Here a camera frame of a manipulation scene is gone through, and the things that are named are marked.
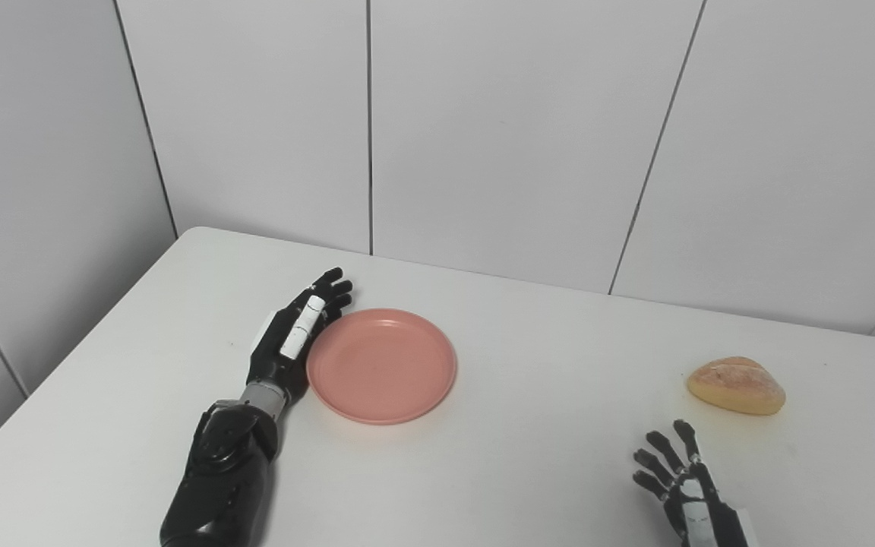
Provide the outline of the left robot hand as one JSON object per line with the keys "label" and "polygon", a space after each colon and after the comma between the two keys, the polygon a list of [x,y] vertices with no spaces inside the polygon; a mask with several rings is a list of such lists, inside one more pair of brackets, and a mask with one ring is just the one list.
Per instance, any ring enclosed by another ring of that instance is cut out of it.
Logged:
{"label": "left robot hand", "polygon": [[275,312],[251,354],[246,384],[275,388],[285,407],[298,402],[308,387],[306,362],[312,345],[343,317],[343,309],[353,301],[352,290],[352,281],[335,267]]}

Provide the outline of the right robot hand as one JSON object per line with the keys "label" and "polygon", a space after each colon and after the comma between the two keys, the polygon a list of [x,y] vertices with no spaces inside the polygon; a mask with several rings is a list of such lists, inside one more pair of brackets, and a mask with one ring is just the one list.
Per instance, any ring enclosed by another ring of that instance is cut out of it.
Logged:
{"label": "right robot hand", "polygon": [[760,546],[749,513],[722,500],[696,430],[683,419],[671,426],[684,445],[685,458],[662,432],[647,432],[646,442],[654,451],[635,451],[641,468],[632,480],[659,501],[681,546]]}

